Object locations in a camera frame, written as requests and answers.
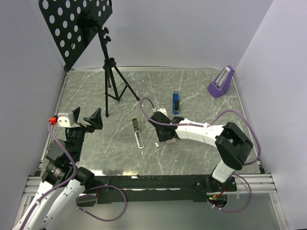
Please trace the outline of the small white staple box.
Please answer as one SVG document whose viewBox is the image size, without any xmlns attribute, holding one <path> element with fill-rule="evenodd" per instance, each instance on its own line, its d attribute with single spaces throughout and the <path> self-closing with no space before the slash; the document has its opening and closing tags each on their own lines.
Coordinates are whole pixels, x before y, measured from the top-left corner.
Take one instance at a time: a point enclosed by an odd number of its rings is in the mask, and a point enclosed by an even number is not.
<svg viewBox="0 0 307 230">
<path fill-rule="evenodd" d="M 166 144 L 173 144 L 173 143 L 175 143 L 176 142 L 176 139 L 175 138 L 172 138 L 172 139 L 170 139 L 170 140 L 167 140 L 166 141 Z"/>
</svg>

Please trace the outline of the blue black stapler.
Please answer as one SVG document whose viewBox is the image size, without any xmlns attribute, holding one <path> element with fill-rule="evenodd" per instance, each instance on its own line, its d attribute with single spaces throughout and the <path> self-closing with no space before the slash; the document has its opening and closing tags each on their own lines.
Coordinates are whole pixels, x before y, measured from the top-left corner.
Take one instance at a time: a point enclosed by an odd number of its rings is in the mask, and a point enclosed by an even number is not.
<svg viewBox="0 0 307 230">
<path fill-rule="evenodd" d="M 174 115 L 179 114 L 179 93 L 178 91 L 173 92 L 173 97 L 172 97 L 172 113 Z"/>
</svg>

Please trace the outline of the beige white stapler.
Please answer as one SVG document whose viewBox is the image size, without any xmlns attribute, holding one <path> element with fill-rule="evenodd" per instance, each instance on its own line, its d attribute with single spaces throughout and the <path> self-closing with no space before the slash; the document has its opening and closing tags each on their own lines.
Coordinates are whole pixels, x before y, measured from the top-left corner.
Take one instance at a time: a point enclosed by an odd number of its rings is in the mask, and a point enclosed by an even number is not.
<svg viewBox="0 0 307 230">
<path fill-rule="evenodd" d="M 135 135 L 135 138 L 136 138 L 138 148 L 143 149 L 144 143 L 143 143 L 143 139 L 142 139 L 140 129 L 139 129 L 139 126 L 138 126 L 137 118 L 132 119 L 132 124 L 133 124 L 133 128 L 134 128 L 134 135 Z"/>
</svg>

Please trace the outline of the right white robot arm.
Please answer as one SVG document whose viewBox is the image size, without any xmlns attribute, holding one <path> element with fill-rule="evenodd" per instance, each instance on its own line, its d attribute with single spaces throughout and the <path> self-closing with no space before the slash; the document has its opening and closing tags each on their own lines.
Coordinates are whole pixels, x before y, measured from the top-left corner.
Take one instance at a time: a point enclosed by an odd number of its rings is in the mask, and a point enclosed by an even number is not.
<svg viewBox="0 0 307 230">
<path fill-rule="evenodd" d="M 210 187 L 215 191 L 222 190 L 228 178 L 243 168 L 253 149 L 252 141 L 233 122 L 210 125 L 179 116 L 169 119 L 159 111 L 149 118 L 149 122 L 164 140 L 188 139 L 211 145 L 218 150 L 221 160 L 209 179 Z"/>
</svg>

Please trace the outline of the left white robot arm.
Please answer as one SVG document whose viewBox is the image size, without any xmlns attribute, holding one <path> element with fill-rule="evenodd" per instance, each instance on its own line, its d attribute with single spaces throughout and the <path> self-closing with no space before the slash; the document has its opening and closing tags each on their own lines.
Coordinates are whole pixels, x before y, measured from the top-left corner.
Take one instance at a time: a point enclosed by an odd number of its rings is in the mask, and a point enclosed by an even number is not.
<svg viewBox="0 0 307 230">
<path fill-rule="evenodd" d="M 94 189 L 94 174 L 80 161 L 84 138 L 103 128 L 101 108 L 78 122 L 80 108 L 59 113 L 48 120 L 48 131 L 54 139 L 48 146 L 48 164 L 38 190 L 15 230 L 50 230 L 68 203 L 79 194 Z"/>
</svg>

